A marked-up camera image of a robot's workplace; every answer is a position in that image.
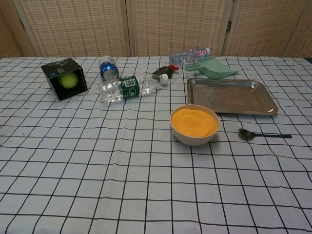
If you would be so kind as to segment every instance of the green plastic scoop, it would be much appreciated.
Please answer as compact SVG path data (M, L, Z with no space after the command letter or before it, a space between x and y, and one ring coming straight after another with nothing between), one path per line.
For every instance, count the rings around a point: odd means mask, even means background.
M200 73L210 79L220 79L232 74L237 74L238 71L233 71L215 59L214 56L197 58L197 64L185 66L185 71L200 71Z

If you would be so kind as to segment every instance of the metal spoon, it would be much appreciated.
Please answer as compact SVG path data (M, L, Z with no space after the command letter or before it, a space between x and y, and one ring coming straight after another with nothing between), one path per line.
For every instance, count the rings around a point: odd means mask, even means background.
M283 134L279 134L279 135L275 135L275 134L261 134L261 133L252 133L249 132L248 130L242 129L240 128L238 130L238 134L240 137L244 138L244 139L252 139L254 137L277 137L277 138L292 138L292 135L283 135Z

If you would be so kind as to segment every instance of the plastic water bottle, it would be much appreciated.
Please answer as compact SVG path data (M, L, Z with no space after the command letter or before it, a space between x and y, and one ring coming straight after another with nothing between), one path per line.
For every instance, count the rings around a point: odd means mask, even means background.
M196 58L208 57L209 55L209 48L196 48L169 55L169 63L174 66L182 66L193 63Z
M158 76L150 73L121 77L99 84L102 102L119 102L125 98L148 95L155 92L161 84L168 83L168 76Z

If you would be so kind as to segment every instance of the bottle label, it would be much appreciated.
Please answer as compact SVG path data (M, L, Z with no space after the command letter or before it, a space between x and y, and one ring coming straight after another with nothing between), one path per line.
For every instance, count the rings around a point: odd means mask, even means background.
M207 51L206 50L200 50L194 53L195 58L201 58L206 56Z
M160 76L162 74L167 74L169 78L172 77L172 70L169 67L161 67L158 70L154 71L152 74L152 78L160 81Z
M119 79L121 81L120 86L122 89L123 98L130 98L138 96L140 93L140 87L136 76L123 77Z

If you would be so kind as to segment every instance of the yellow-green ball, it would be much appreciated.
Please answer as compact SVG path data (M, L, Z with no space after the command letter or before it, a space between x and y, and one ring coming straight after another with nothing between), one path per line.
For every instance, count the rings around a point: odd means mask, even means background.
M58 78L58 83L65 89L74 88L78 83L78 77L74 72L65 74Z

